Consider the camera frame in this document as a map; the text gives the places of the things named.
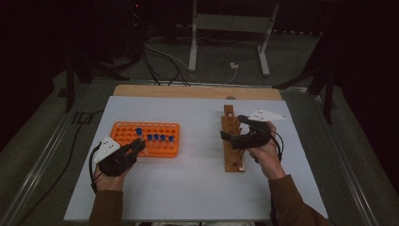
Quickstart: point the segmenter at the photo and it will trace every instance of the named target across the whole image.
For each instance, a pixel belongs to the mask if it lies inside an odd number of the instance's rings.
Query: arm
[[[276,126],[268,122],[270,130]],[[279,214],[279,225],[328,225],[327,220],[302,201],[291,175],[286,175],[277,155],[276,144],[272,139],[261,148],[248,149],[256,157],[262,172],[269,180],[270,193]]]
[[[121,176],[108,177],[102,174],[97,166],[94,176],[97,193],[91,211],[90,226],[119,226],[123,211],[123,182],[126,170]]]

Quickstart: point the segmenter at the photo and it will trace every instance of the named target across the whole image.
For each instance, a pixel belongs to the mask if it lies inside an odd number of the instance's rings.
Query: blue test tube cap
[[[141,130],[141,128],[136,128],[136,133],[141,136],[143,134],[143,131]]]

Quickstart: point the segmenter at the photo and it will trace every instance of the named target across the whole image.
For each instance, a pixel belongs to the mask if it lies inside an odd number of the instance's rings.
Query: dark background
[[[262,1],[199,1],[199,11],[262,15]],[[139,21],[124,16],[124,1],[3,0],[0,2],[1,103],[3,131],[0,148],[7,145],[21,126],[53,91],[52,78],[65,70],[65,42],[95,60],[112,62],[123,53],[120,31],[129,25],[148,23],[167,37],[178,35],[176,24],[190,25],[192,3],[187,0],[130,1]],[[375,150],[392,184],[399,190],[396,161],[397,81],[399,40],[398,4],[395,1],[287,1],[281,4],[274,30],[321,36],[304,73],[323,66],[334,68],[334,84],[343,89],[346,101]],[[90,76],[80,77],[89,82]]]

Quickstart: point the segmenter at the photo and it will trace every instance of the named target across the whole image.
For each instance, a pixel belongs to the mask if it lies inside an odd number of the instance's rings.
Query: test tube
[[[141,140],[144,140],[143,131],[141,130],[141,128],[136,128],[136,133],[138,135],[138,138],[140,138]]]
[[[160,144],[159,144],[159,135],[158,134],[154,134],[153,135],[153,139],[155,140],[154,142],[155,142],[155,147],[156,147],[156,149],[159,149],[160,148]]]
[[[138,138],[139,138],[141,141],[144,141],[143,131],[141,130],[141,128],[136,128],[136,133],[137,133],[137,135],[138,135]],[[145,154],[149,153],[147,147],[144,148],[143,152],[144,152]]]
[[[162,143],[162,148],[166,149],[167,148],[167,142],[166,142],[166,136],[165,135],[161,135],[161,143]]]
[[[168,140],[169,140],[169,148],[172,150],[174,149],[174,137],[173,136],[169,136]]]
[[[147,140],[149,141],[149,147],[150,147],[150,149],[152,149],[152,148],[153,148],[152,135],[147,135]]]

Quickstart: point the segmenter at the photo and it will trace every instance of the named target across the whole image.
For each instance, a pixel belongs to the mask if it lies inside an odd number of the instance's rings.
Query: wooden block
[[[241,134],[240,121],[234,116],[232,105],[224,105],[224,116],[221,118],[222,131],[238,136]],[[245,150],[233,149],[229,141],[223,140],[224,162],[226,172],[244,172],[243,156]]]

